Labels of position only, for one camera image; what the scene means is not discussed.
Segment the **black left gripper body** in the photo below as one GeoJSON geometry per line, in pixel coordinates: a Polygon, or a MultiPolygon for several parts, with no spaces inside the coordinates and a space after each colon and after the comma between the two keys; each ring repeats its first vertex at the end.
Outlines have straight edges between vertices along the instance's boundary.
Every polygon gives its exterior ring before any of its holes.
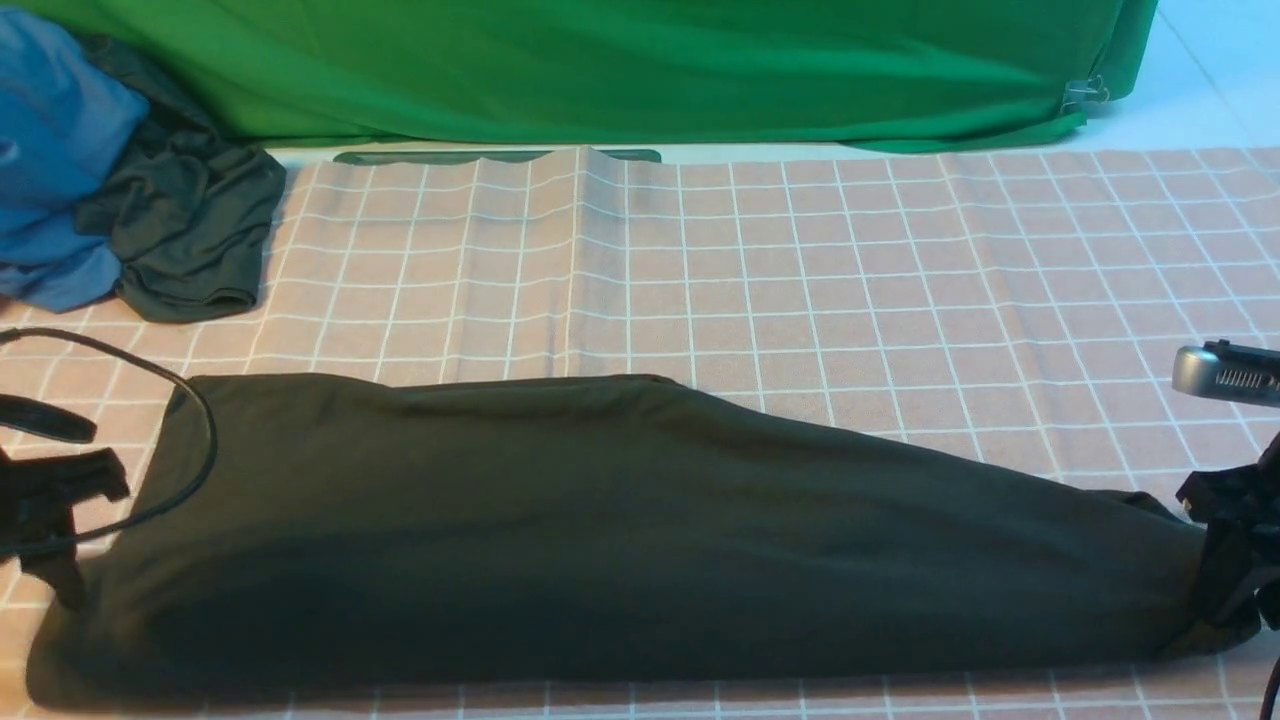
{"type": "Polygon", "coordinates": [[[128,498],[116,452],[13,459],[1,454],[3,560],[44,553],[54,541],[76,537],[73,510],[83,502],[128,498]]]}

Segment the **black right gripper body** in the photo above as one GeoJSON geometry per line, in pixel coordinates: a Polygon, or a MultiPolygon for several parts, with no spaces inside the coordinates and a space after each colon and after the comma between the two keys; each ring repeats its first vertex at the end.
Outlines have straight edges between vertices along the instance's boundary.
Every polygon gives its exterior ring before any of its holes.
{"type": "Polygon", "coordinates": [[[1207,541],[1242,533],[1248,541],[1279,534],[1279,438],[1256,462],[1217,471],[1193,471],[1176,492],[1187,515],[1207,541]]]}

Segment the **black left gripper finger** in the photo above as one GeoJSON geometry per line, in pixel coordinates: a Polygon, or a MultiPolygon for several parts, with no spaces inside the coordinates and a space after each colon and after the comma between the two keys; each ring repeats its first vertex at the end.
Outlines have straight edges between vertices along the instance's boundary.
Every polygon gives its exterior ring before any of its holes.
{"type": "Polygon", "coordinates": [[[86,585],[74,550],[23,553],[20,570],[50,588],[61,607],[79,611],[84,606],[86,585]]]}

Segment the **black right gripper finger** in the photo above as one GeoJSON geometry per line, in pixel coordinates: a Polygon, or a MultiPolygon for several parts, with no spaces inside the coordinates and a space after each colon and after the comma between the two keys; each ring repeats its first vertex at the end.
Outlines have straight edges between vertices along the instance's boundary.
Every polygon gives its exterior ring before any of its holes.
{"type": "Polygon", "coordinates": [[[1192,589],[1199,619],[1226,626],[1253,612],[1279,626],[1279,536],[1276,527],[1238,520],[1208,523],[1192,589]]]}

